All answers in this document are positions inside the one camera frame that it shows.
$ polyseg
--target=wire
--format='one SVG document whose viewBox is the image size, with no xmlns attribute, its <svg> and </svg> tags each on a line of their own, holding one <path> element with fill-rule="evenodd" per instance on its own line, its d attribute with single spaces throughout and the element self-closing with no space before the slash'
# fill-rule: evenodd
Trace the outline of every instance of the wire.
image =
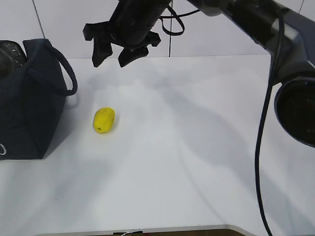
<svg viewBox="0 0 315 236">
<path fill-rule="evenodd" d="M 190 16 L 192 14 L 195 14 L 195 13 L 199 12 L 199 11 L 200 10 L 194 10 L 194 11 L 182 14 L 182 15 L 178 15 L 178 17 L 182 18 L 182 17 L 185 17 L 185 16 Z M 162 18 L 162 19 L 174 19 L 176 17 L 175 16 L 160 16 L 160 18 Z"/>
<path fill-rule="evenodd" d="M 163 31 L 170 35 L 170 36 L 179 36 L 179 35 L 182 35 L 184 32 L 185 32 L 185 25 L 183 23 L 183 21 L 181 20 L 181 17 L 185 17 L 185 16 L 190 16 L 192 14 L 195 14 L 197 12 L 199 12 L 200 10 L 195 10 L 195 11 L 191 11 L 191 12 L 188 12 L 188 13 L 185 13 L 185 14 L 182 14 L 182 15 L 177 15 L 176 11 L 170 7 L 170 6 L 167 6 L 167 9 L 169 10 L 169 12 L 172 14 L 172 16 L 160 16 L 159 19 L 162 21 L 162 29 Z M 164 26 L 164 22 L 163 20 L 164 19 L 176 19 L 177 22 L 180 24 L 180 26 L 182 27 L 182 31 L 180 32 L 172 32 L 172 31 L 169 31 L 165 26 Z"/>
<path fill-rule="evenodd" d="M 254 167 L 255 167 L 255 185 L 256 185 L 256 193 L 257 193 L 257 200 L 258 200 L 258 206 L 259 206 L 259 211 L 261 215 L 262 222 L 265 226 L 265 229 L 268 233 L 269 236 L 273 236 L 271 233 L 271 230 L 269 228 L 265 212 L 264 212 L 264 207 L 263 207 L 263 202 L 262 202 L 262 197 L 261 197 L 261 190 L 260 190 L 260 174 L 259 174 L 259 155 L 260 155 L 260 147 L 261 147 L 261 140 L 262 140 L 262 134 L 263 134 L 263 129 L 265 126 L 266 122 L 266 117 L 267 117 L 267 111 L 269 107 L 269 102 L 271 98 L 271 92 L 272 92 L 272 86 L 273 86 L 273 81 L 274 78 L 277 74 L 277 68 L 279 64 L 279 59 L 281 55 L 281 50 L 283 46 L 283 41 L 284 41 L 284 18 L 282 11 L 280 7 L 273 2 L 272 0 L 269 0 L 270 4 L 272 7 L 276 10 L 278 20 L 279 20 L 279 33 L 278 33 L 278 41 L 277 41 L 277 48 L 273 57 L 273 60 L 271 61 L 271 67 L 270 67 L 270 73 L 269 73 L 269 80 L 268 80 L 268 87 L 266 91 L 266 96 L 265 96 L 265 101 L 263 104 L 262 112 L 261 112 L 261 118 L 259 122 L 259 128 L 258 128 L 258 134 L 257 134 L 257 141 L 256 141 L 256 148 L 255 148 L 255 162 L 254 162 Z"/>
<path fill-rule="evenodd" d="M 185 32 L 185 25 L 183 23 L 183 21 L 181 20 L 181 18 L 177 15 L 177 13 L 174 11 L 174 9 L 170 6 L 167 6 L 166 7 L 167 10 L 169 10 L 169 12 L 174 16 L 174 18 L 177 20 L 177 22 L 180 24 L 180 26 L 182 27 L 182 31 L 179 31 L 179 32 L 172 32 L 172 31 L 169 31 L 167 28 L 165 28 L 164 26 L 164 22 L 163 22 L 163 19 L 164 18 L 159 18 L 161 21 L 162 21 L 162 29 L 163 31 L 170 35 L 170 36 L 179 36 L 179 35 L 182 35 L 184 32 Z"/>
</svg>

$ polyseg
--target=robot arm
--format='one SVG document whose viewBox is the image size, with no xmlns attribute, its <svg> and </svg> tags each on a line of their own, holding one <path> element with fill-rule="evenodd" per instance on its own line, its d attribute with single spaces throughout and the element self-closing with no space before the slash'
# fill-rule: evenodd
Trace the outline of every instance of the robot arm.
<svg viewBox="0 0 315 236">
<path fill-rule="evenodd" d="M 266 0 L 188 0 L 208 16 L 224 14 L 274 56 L 279 21 Z M 124 47 L 121 67 L 145 57 L 148 45 L 160 43 L 151 28 L 171 0 L 119 0 L 108 22 L 86 24 L 86 40 L 94 39 L 95 67 L 112 55 L 111 43 Z M 283 128 L 298 141 L 315 147 L 315 23 L 279 4 L 285 23 L 284 42 L 274 84 L 282 83 L 275 111 Z"/>
</svg>

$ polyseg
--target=bag handle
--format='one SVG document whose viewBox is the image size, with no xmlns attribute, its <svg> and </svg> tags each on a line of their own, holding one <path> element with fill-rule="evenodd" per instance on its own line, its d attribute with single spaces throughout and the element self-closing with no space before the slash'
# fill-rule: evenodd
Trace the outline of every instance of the bag handle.
<svg viewBox="0 0 315 236">
<path fill-rule="evenodd" d="M 66 70 L 67 74 L 69 75 L 71 81 L 72 81 L 72 89 L 71 90 L 63 90 L 63 89 L 59 89 L 59 88 L 56 88 L 56 86 L 47 81 L 47 80 L 43 80 L 43 79 L 40 79 L 42 77 L 42 74 L 37 72 L 36 70 L 30 68 L 30 72 L 31 72 L 31 75 L 33 77 L 35 77 L 35 79 L 40 82 L 43 86 L 45 86 L 47 89 L 49 89 L 50 91 L 52 91 L 53 93 L 55 94 L 58 94 L 58 95 L 61 95 L 61 96 L 72 96 L 74 95 L 77 90 L 78 90 L 78 82 L 76 80 L 76 77 L 75 77 L 75 74 L 74 74 L 74 71 L 71 67 L 71 65 L 69 64 L 69 62 L 67 61 L 67 59 L 64 57 L 64 55 L 59 51 L 57 50 L 56 48 L 54 48 L 53 46 L 47 44 L 47 43 L 44 43 L 44 47 L 51 53 L 55 56 L 55 58 L 60 62 L 60 64 L 63 66 L 63 68 Z"/>
</svg>

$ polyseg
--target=white table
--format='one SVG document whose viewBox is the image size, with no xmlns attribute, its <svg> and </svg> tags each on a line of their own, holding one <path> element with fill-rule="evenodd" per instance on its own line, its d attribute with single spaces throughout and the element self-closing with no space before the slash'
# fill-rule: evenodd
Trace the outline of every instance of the white table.
<svg viewBox="0 0 315 236">
<path fill-rule="evenodd" d="M 2 236 L 218 228 L 266 235 L 253 158 L 268 56 L 151 58 L 124 69 L 116 59 L 98 69 L 88 59 L 70 63 L 79 91 L 54 151 L 0 162 Z M 108 106 L 117 122 L 99 135 L 93 117 Z M 314 235 L 315 149 L 283 131 L 273 104 L 262 143 L 274 235 Z"/>
</svg>

